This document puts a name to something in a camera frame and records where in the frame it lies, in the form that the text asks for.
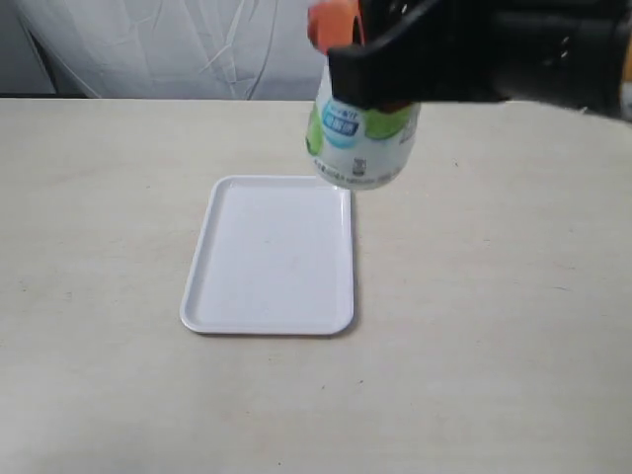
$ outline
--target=white tray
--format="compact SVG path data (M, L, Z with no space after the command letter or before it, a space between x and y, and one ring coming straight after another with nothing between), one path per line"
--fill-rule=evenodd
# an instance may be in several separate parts
M206 334L331 335L354 317L351 194L314 177L215 185L180 309Z

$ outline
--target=white backdrop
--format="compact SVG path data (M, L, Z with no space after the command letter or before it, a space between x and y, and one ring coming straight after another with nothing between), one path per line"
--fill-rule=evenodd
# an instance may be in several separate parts
M324 57L312 0L15 0L90 97L288 99L316 95Z

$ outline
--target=bottle label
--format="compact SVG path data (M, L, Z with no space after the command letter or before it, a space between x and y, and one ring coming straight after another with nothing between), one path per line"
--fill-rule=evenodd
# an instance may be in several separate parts
M307 126L307 150L330 183L350 189L377 188L406 165L420 108L415 104L387 114L338 102L332 96L326 66Z
M623 118L632 121L632 38L630 38L630 45L628 46L628 53L623 66L621 110Z

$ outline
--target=plastic bottle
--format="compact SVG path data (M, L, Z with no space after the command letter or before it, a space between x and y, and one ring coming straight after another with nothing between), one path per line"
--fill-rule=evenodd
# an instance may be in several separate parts
M365 0L364 18L369 20L367 3L370 2ZM370 31L368 22L362 26L361 6L356 0L322 2L310 9L308 35L323 52L354 40L371 40L406 11L406 2L380 3L389 5L398 9L396 15L381 16L379 9L371 9L373 18L389 18L389 22L381 21ZM333 185L355 191L372 190L391 182L408 162L420 108L420 104L403 104L366 111L339 102L333 98L326 65L305 140L317 172Z

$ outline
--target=table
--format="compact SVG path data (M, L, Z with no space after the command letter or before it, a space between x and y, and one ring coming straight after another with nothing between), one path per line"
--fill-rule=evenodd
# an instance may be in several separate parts
M311 173L309 110L0 101L0 472L628 473L622 123L427 106L356 196L352 331L184 328L212 185Z

